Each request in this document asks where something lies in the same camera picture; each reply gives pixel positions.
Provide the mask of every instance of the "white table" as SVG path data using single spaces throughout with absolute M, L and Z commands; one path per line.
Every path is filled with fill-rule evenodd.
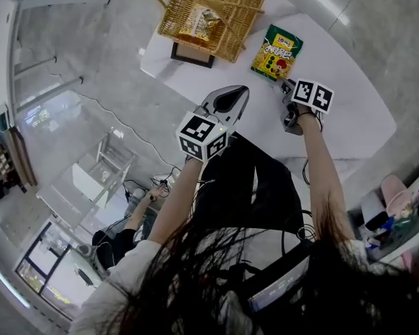
M 141 69 L 184 97 L 200 104 L 209 92 L 232 84 L 250 88 L 250 100 L 237 132 L 278 160 L 305 157 L 304 140 L 285 133 L 279 120 L 284 106 L 273 83 L 250 70 L 270 23 L 304 41 L 289 78 L 315 80 L 335 91 L 325 117 L 324 138 L 334 159 L 353 159 L 339 170 L 345 180 L 373 156 L 395 132 L 396 124 L 374 86 L 341 46 L 317 23 L 287 0 L 265 0 L 253 34 L 235 64 L 215 59 L 212 69 L 170 58 L 173 41 L 154 33 Z
M 26 112 L 34 105 L 40 104 L 53 96 L 57 96 L 71 87 L 81 84 L 82 78 L 77 77 L 64 84 L 45 92 L 25 105 L 18 105 L 15 100 L 14 81 L 34 71 L 45 64 L 56 61 L 50 57 L 45 61 L 32 66 L 15 70 L 13 55 L 19 19 L 23 10 L 42 6 L 70 4 L 70 3 L 97 3 L 107 4 L 110 0 L 0 0 L 0 110 L 8 111 L 8 124 L 14 126 L 17 113 Z

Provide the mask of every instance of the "snack bag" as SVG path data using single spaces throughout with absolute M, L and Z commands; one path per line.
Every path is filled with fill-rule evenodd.
M 303 42 L 274 25 L 270 25 L 251 69 L 276 81 L 287 78 Z
M 196 3 L 179 34 L 208 42 L 219 21 L 219 16 L 213 10 Z

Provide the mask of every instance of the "ceiling light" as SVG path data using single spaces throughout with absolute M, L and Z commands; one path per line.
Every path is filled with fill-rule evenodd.
M 8 290 L 14 295 L 14 297 L 17 298 L 17 300 L 22 303 L 22 305 L 29 309 L 30 305 L 29 302 L 27 302 L 22 295 L 18 293 L 18 291 L 6 280 L 5 276 L 0 272 L 0 280 L 1 282 L 8 288 Z
M 118 129 L 115 129 L 113 133 L 119 138 L 122 139 L 124 137 L 124 133 L 122 131 L 119 131 Z

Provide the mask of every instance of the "person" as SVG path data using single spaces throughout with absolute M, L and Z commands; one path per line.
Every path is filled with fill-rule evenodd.
M 108 229 L 95 232 L 91 245 L 96 246 L 96 255 L 104 269 L 116 266 L 127 252 L 136 247 L 138 242 L 135 241 L 135 236 L 141 227 L 141 239 L 149 237 L 156 219 L 156 212 L 148 209 L 148 206 L 156 202 L 165 189 L 165 184 L 159 184 L 148 191 L 141 200 L 135 196 L 130 197 L 123 217 L 124 220 L 127 219 L 127 222 L 124 229 L 113 239 L 108 236 Z
M 287 222 L 297 215 L 292 228 L 298 229 L 302 214 L 295 211 L 299 200 L 289 185 L 291 178 L 284 177 L 283 165 L 248 150 L 239 137 L 208 163 L 200 180 L 201 199 L 195 191 L 203 164 L 196 159 L 186 162 L 148 239 L 128 252 L 108 281 L 82 305 L 71 332 L 419 334 L 419 296 L 409 275 L 367 264 L 364 245 L 355 239 L 348 221 L 339 177 L 317 119 L 304 111 L 298 123 L 309 159 L 316 241 L 308 265 L 293 277 L 284 295 L 266 307 L 273 317 L 265 320 L 243 295 L 246 275 L 239 281 L 224 272 L 242 264 L 246 244 L 257 237 L 248 227 L 286 230 Z M 249 153 L 234 160 L 236 148 Z M 248 177 L 241 175 L 242 168 L 248 169 L 244 170 Z

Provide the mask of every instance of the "wicker basket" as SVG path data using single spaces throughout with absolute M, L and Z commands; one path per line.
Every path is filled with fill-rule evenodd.
M 158 33 L 189 47 L 196 48 L 235 63 L 257 13 L 264 0 L 158 0 L 165 8 L 165 15 Z M 211 8 L 221 18 L 208 43 L 201 45 L 179 35 L 195 3 Z

